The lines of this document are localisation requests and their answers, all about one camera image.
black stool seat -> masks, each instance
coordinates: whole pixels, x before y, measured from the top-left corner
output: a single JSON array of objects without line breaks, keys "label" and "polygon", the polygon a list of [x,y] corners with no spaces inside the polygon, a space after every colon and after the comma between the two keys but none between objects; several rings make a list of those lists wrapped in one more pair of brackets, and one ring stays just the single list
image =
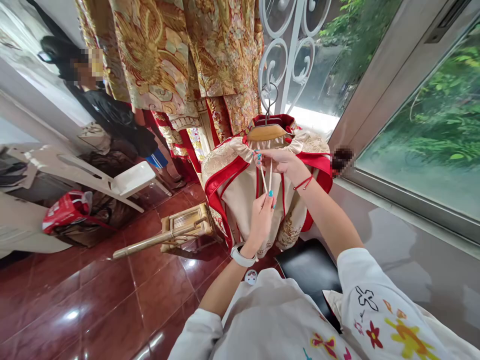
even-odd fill
[{"label": "black stool seat", "polygon": [[329,253],[318,239],[298,243],[275,256],[286,278],[294,279],[300,289],[313,299],[322,314],[341,334],[340,323],[324,298],[322,290],[341,293],[339,273]]}]

person's left hand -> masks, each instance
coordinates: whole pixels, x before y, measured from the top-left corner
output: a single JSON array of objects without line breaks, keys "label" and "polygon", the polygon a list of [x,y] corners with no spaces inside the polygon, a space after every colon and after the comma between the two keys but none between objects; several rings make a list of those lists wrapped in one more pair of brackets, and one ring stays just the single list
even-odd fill
[{"label": "person's left hand", "polygon": [[267,196],[266,193],[253,201],[250,235],[240,249],[245,258],[252,259],[270,234],[276,202],[273,195]]}]

white metal scroll decoration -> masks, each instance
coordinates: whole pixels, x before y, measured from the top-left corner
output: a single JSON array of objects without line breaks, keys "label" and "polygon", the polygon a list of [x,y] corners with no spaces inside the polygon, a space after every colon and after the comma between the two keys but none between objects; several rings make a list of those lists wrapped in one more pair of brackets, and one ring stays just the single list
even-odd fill
[{"label": "white metal scroll decoration", "polygon": [[[310,30],[307,25],[307,12],[312,13],[320,0],[292,0],[291,6],[289,6],[291,0],[279,0],[275,4],[274,2],[275,0],[259,1],[260,20],[261,24],[263,25],[265,48],[263,51],[263,56],[260,60],[260,66],[258,68],[258,96],[260,97],[263,107],[267,109],[265,102],[265,97],[267,95],[265,91],[262,91],[262,88],[266,89],[267,92],[270,92],[272,90],[270,84],[275,84],[278,88],[278,101],[275,105],[275,113],[284,114],[287,105],[287,95],[289,93],[290,81],[293,80],[295,83],[299,84],[301,88],[286,112],[286,114],[289,114],[297,103],[307,84],[307,81],[309,80],[309,76],[312,73],[315,58],[315,41],[313,36],[318,34],[320,28],[324,24],[327,14],[329,13],[332,0],[325,1],[326,4],[323,8],[321,19],[313,30]],[[274,6],[277,7],[280,13],[284,14],[283,23],[276,31],[272,30],[268,22],[269,14]],[[300,74],[295,74],[294,65],[297,57],[299,56],[302,47],[307,46],[310,49],[310,54],[303,58],[305,66]],[[281,49],[286,60],[280,61],[281,63],[279,64],[277,64],[275,60],[271,60],[267,64],[267,56],[275,47]],[[278,77],[274,78],[272,71],[277,66],[280,67],[282,65],[284,65],[283,69],[278,72]],[[266,86],[263,84],[263,74],[265,69]]]}]

white sleeve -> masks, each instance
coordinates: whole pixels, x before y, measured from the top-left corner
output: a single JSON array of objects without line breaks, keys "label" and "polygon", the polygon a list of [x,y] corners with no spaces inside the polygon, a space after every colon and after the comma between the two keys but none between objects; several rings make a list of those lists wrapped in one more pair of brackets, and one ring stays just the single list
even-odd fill
[{"label": "white sleeve", "polygon": [[207,360],[222,334],[220,316],[198,308],[187,319],[168,360]]},{"label": "white sleeve", "polygon": [[369,359],[454,359],[366,249],[343,251],[337,266],[343,327]]}]

watch strap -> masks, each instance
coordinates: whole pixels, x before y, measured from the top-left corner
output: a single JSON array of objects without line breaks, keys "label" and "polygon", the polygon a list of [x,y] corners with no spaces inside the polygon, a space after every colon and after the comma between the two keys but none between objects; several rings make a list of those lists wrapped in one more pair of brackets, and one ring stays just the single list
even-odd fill
[{"label": "watch strap", "polygon": [[249,268],[253,266],[253,264],[255,264],[255,261],[257,261],[257,254],[255,254],[255,256],[251,259],[242,256],[242,254],[239,251],[239,248],[241,248],[244,244],[245,244],[244,242],[240,242],[235,246],[233,246],[233,248],[231,249],[230,255],[238,265],[244,268]]}]

